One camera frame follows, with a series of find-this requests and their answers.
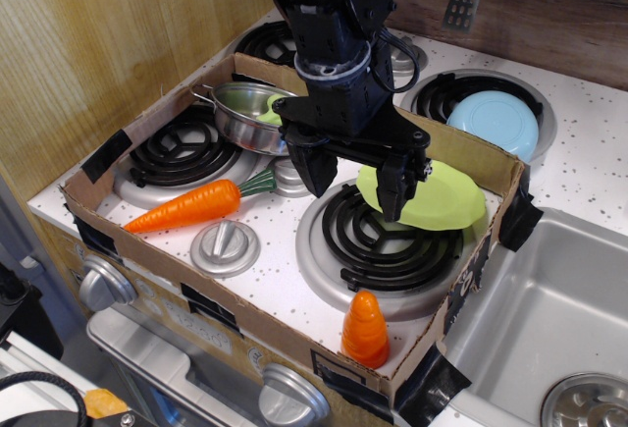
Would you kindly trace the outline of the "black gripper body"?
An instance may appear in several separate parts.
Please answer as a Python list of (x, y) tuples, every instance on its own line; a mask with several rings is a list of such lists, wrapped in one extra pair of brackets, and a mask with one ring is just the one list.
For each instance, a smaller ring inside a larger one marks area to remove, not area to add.
[(287, 144), (325, 141), (338, 162), (347, 159), (375, 169), (391, 155), (429, 159), (429, 134), (396, 112), (393, 94), (372, 75), (336, 84), (310, 82), (307, 92), (273, 105)]

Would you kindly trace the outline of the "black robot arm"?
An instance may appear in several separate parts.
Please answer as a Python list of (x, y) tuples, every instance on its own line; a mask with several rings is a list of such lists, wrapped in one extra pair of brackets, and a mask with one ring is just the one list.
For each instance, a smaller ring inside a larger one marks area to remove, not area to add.
[(291, 30), (304, 96), (274, 103), (289, 157), (308, 190), (321, 196), (345, 158), (376, 170), (386, 221), (399, 219), (427, 179), (429, 135), (397, 113), (385, 27), (393, 0), (273, 0)]

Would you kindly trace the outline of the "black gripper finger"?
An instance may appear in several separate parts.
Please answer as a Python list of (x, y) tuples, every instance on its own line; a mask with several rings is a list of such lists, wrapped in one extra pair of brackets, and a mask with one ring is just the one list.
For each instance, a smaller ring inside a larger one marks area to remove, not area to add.
[(430, 159), (391, 155), (377, 168), (376, 194), (386, 222), (398, 221), (405, 204), (416, 193), (417, 184), (432, 172)]
[(321, 197), (338, 173), (338, 158), (326, 149), (327, 143), (288, 143), (290, 160), (307, 190)]

